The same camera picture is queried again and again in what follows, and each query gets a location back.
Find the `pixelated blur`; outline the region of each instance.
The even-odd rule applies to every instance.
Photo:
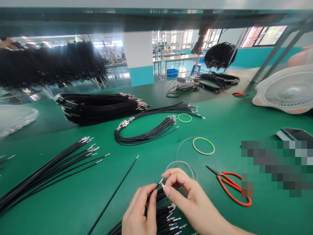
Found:
[[[242,197],[272,196],[277,190],[288,190],[289,197],[306,197],[313,190],[312,143],[242,141],[241,149]]]

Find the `metal shelf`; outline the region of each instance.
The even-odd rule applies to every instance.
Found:
[[[51,36],[297,24],[312,11],[0,8],[0,36]]]

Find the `fan grille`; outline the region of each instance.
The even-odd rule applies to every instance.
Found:
[[[264,99],[276,107],[296,107],[313,102],[313,73],[300,72],[281,77],[263,92]]]

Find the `green rubber band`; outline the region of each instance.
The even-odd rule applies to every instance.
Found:
[[[213,151],[212,151],[211,153],[204,153],[204,152],[199,151],[199,150],[195,147],[195,140],[196,140],[196,139],[203,139],[203,140],[206,140],[207,142],[209,142],[210,145],[213,147]],[[203,155],[212,155],[212,154],[215,152],[215,147],[214,147],[214,145],[212,144],[212,142],[211,142],[210,140],[208,140],[208,139],[206,139],[206,138],[202,138],[202,137],[194,138],[193,141],[192,141],[192,145],[193,145],[193,147],[195,148],[195,150],[196,150],[197,152],[199,152],[199,153],[201,153],[201,154],[203,154]]]
[[[181,116],[181,115],[187,115],[187,116],[189,116],[190,117],[190,120],[189,121],[182,121],[180,118],[179,118],[179,116]],[[189,114],[180,114],[180,115],[178,115],[178,120],[180,120],[181,122],[190,122],[191,120],[192,120],[192,117],[189,115]]]

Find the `scissor blade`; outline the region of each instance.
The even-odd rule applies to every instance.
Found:
[[[221,173],[219,173],[218,171],[216,171],[216,170],[213,170],[211,167],[209,167],[209,166],[207,166],[207,165],[205,165],[207,168],[209,168],[211,171],[213,171],[215,174],[217,174],[217,175],[219,175],[219,176],[221,176],[222,174]]]

